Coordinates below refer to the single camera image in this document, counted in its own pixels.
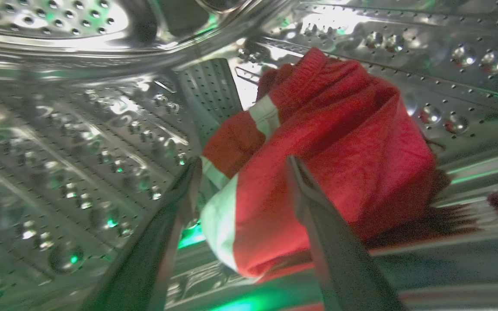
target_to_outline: red and white fabric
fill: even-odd
[[[301,158],[359,238],[423,216],[435,164],[399,90],[357,61],[312,49],[266,72],[255,106],[228,119],[202,155],[219,189],[201,211],[216,256],[260,280],[312,267],[293,215],[285,158]]]

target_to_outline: stainless steel surface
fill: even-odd
[[[390,281],[413,295],[498,282],[498,1],[80,1],[0,0],[0,310],[74,310],[178,167],[253,105],[262,73],[310,47],[401,90],[451,179],[431,221],[473,231],[399,249],[441,266],[404,263]],[[176,265],[172,309],[241,293],[201,244]]]
[[[208,10],[224,13],[239,8],[247,0],[197,0],[197,2]]]
[[[498,311],[498,233],[371,252],[411,310]],[[296,310],[322,300],[313,270],[257,285],[226,287],[170,310]]]
[[[186,161],[122,247],[81,311],[163,310],[184,228],[197,217],[202,159]]]

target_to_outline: folded fabric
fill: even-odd
[[[202,155],[219,189],[201,211],[202,232],[245,277],[312,267],[287,189],[291,154],[363,241],[423,216],[434,158],[399,90],[357,61],[311,49],[296,65],[266,72],[255,105],[228,119]]]

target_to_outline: green light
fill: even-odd
[[[59,186],[61,186],[61,183],[57,181],[56,179],[51,179],[50,181],[51,189],[57,189]]]
[[[486,176],[495,175],[495,174],[498,174],[498,169],[494,169],[493,171],[486,171],[484,173],[479,173],[479,174],[468,176],[468,177],[453,179],[451,181],[451,184],[454,185],[454,184],[462,183],[464,181],[471,181],[472,179],[486,177]]]
[[[202,30],[199,30],[195,35],[204,34],[210,30],[215,29],[216,26],[218,26],[218,24],[216,23],[216,16],[214,14],[209,14],[209,19],[207,20],[206,25],[208,26]]]
[[[203,235],[200,225],[195,226],[195,228],[185,230],[182,235],[185,238],[182,238],[178,244],[178,249],[186,248],[187,246],[205,241],[205,236]]]
[[[118,225],[118,223],[115,222],[114,220],[112,220],[112,219],[107,220],[107,226],[109,228],[114,228],[114,227],[116,227],[116,225]]]
[[[223,305],[222,307],[217,307],[212,311],[255,311],[259,310],[255,308],[253,303],[248,303],[245,301],[236,301],[234,303],[229,303],[227,305]]]
[[[282,25],[281,26],[282,26],[282,28],[285,28],[285,27],[289,26],[289,24],[291,24],[291,23],[289,22],[289,20],[287,18],[285,18],[282,21]]]

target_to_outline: perforated metal panel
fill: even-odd
[[[498,237],[498,1],[199,3],[179,22],[177,3],[0,0],[0,310],[74,310],[263,72],[311,47],[401,90],[451,178],[436,228]],[[244,281],[192,225],[171,309]]]

